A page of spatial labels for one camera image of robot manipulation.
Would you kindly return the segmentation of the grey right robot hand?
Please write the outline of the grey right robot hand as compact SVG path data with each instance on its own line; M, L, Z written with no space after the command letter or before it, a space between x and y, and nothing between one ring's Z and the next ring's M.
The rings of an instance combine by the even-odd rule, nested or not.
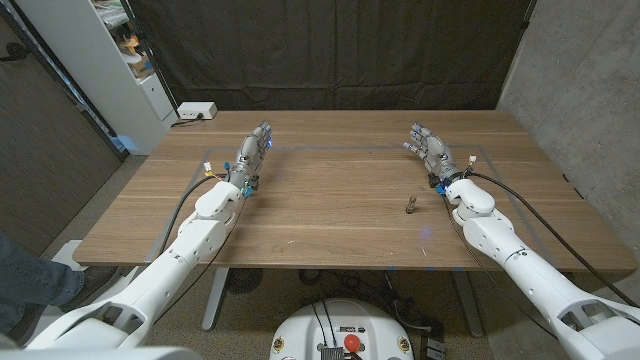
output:
M437 135L419 123L411 126L409 134L412 143L405 142L404 147L423 161L432 188L445 188L460 179L461 170L455 165L449 146Z

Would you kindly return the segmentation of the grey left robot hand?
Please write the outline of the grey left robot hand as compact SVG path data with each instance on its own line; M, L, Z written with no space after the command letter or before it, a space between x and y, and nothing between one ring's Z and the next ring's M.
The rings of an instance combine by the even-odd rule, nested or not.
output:
M247 188L255 189L263 161L271 146L271 125L268 121L263 121L244 138L229 172L228 182L242 193Z

